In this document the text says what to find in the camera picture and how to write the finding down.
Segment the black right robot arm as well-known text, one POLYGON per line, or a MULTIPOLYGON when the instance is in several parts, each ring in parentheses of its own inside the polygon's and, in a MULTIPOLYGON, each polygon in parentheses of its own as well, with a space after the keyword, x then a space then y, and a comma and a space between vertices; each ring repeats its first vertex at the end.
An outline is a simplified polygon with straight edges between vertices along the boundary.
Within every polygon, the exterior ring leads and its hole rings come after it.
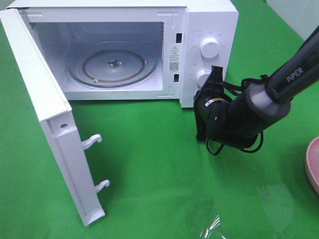
POLYGON ((194 96, 198 141, 218 142, 242 152, 258 151, 263 131, 286 117, 291 100, 319 80, 319 30, 315 29, 296 54, 272 75, 246 78, 239 86, 223 80, 223 68, 212 66, 194 96))

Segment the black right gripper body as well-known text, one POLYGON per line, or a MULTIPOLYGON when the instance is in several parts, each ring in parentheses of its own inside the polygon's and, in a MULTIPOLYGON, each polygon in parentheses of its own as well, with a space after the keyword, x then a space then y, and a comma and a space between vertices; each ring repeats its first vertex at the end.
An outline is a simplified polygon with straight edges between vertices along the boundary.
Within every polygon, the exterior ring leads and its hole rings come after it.
POLYGON ((201 87, 194 97, 196 124, 210 124, 210 121, 227 122, 227 108, 231 102, 221 84, 201 87))

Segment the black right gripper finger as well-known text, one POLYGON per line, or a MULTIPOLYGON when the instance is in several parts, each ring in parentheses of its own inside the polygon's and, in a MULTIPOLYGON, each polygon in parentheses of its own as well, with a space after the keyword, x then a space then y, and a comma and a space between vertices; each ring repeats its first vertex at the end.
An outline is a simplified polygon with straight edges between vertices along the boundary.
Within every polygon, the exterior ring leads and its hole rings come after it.
POLYGON ((223 90, 223 68, 219 66, 211 66, 211 73, 204 83, 204 89, 223 90))

